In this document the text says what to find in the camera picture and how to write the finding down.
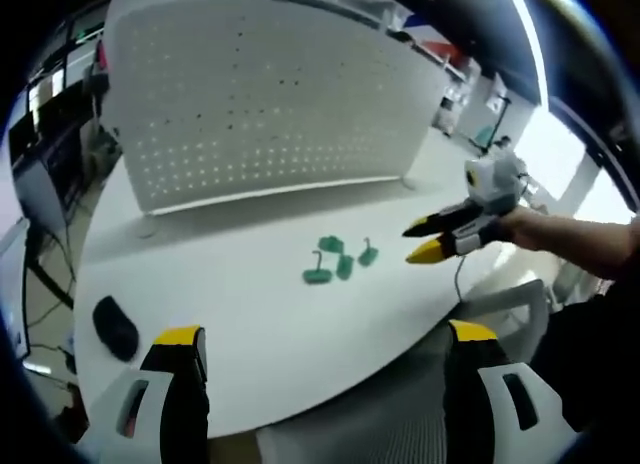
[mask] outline green plastic part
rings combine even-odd
[[[344,243],[336,236],[325,236],[318,241],[318,249],[333,254],[342,254],[344,252]]]
[[[302,279],[307,284],[326,284],[331,282],[333,274],[328,269],[312,269],[302,273]]]
[[[338,260],[338,268],[336,269],[336,276],[343,281],[347,281],[351,277],[353,272],[353,257],[342,254]]]
[[[360,257],[358,258],[358,262],[362,267],[369,267],[371,264],[373,264],[373,261],[375,261],[377,257],[378,257],[378,250],[373,247],[370,247],[366,249],[362,254],[360,254]]]

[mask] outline wall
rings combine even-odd
[[[456,132],[466,137],[476,137],[486,126],[493,126],[498,121],[498,115],[491,112],[485,102],[491,90],[492,80],[480,76],[476,87],[471,93],[469,104],[462,112]],[[509,106],[504,120],[498,129],[496,138],[508,135],[514,144],[520,140],[522,134],[533,115],[535,106],[513,91],[508,97],[512,104]]]

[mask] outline floor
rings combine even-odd
[[[437,138],[444,139],[441,134],[438,134]],[[467,152],[470,151],[468,145],[463,142],[453,144],[465,148]],[[91,222],[91,214],[98,203],[100,193],[100,185],[90,187],[81,199],[80,206],[69,226],[71,260],[76,274],[81,272],[79,263],[82,247]],[[66,235],[59,237],[66,245]],[[544,253],[534,255],[506,246],[501,259],[495,266],[496,272],[471,289],[471,293],[484,294],[536,277],[549,281],[555,275],[552,259]],[[45,270],[62,287],[69,286],[69,292],[73,296],[74,282],[61,249],[55,245],[51,246],[43,253],[41,260]],[[26,291],[27,323],[38,320],[57,304],[57,299],[31,273],[27,275]],[[76,377],[65,366],[63,354],[55,349],[57,346],[70,347],[72,330],[72,312],[62,305],[57,306],[42,322],[29,329],[29,339],[33,349],[26,362],[41,366],[47,375],[46,377],[33,373],[28,375],[51,416],[58,414],[64,406],[70,405],[70,396],[60,381],[76,382]],[[212,462],[255,463],[261,460],[253,432],[215,439],[209,443],[209,446]]]

